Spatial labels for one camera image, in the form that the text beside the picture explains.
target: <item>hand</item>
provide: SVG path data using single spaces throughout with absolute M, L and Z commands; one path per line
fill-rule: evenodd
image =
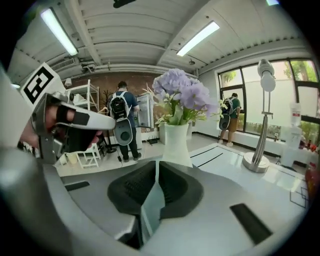
M 57 111 L 58 107 L 57 106 L 50 106 L 46 109 L 45 111 L 45 127 L 50 132 L 52 128 L 55 126 L 57 123 Z M 75 117 L 75 112 L 73 110 L 68 110 L 66 114 L 66 119 L 70 122 L 73 121 Z M 97 136 L 101 135 L 102 131 L 99 130 L 96 132 L 95 137 L 93 138 L 92 142 L 90 143 L 89 147 L 92 146 L 92 143 L 97 143 L 99 141 L 99 138 Z M 30 146 L 38 149 L 39 148 L 39 137 L 35 133 L 33 126 L 31 124 L 31 120 L 26 124 L 22 135 L 20 137 L 20 141 L 28 143 Z

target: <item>black and white square pattern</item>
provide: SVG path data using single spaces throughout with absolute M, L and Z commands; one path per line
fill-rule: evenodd
M 42 91 L 50 83 L 54 76 L 43 66 L 41 67 L 23 89 L 25 95 L 32 104 L 42 95 Z

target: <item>blue shirt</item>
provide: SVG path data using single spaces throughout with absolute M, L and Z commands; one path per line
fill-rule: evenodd
M 116 93 L 115 93 L 115 95 L 117 95 L 117 96 L 119 96 L 119 95 L 121 95 L 123 93 L 123 91 L 117 91 Z M 134 121 L 134 107 L 136 107 L 136 106 L 138 106 L 138 103 L 137 103 L 137 99 L 136 99 L 136 97 L 131 93 L 131 92 L 128 92 L 128 91 L 126 91 L 125 92 L 125 94 L 123 95 L 123 97 L 125 98 L 125 101 L 126 101 L 126 103 L 128 104 L 128 107 L 130 108 L 131 107 L 131 109 L 130 109 L 130 114 L 128 115 L 128 120 L 129 120 L 129 122 L 130 122 L 130 124 L 131 124 L 131 127 L 133 128 L 133 127 L 136 127 L 136 125 L 135 125 L 135 121 Z

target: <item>shoe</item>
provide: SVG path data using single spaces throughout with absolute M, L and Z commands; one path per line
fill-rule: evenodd
M 134 160 L 134 161 L 137 161 L 137 160 L 138 160 L 139 158 L 141 158 L 141 157 L 142 157 L 142 155 L 141 155 L 141 153 L 139 153 L 139 154 L 138 154 L 138 157 L 134 157 L 133 160 Z

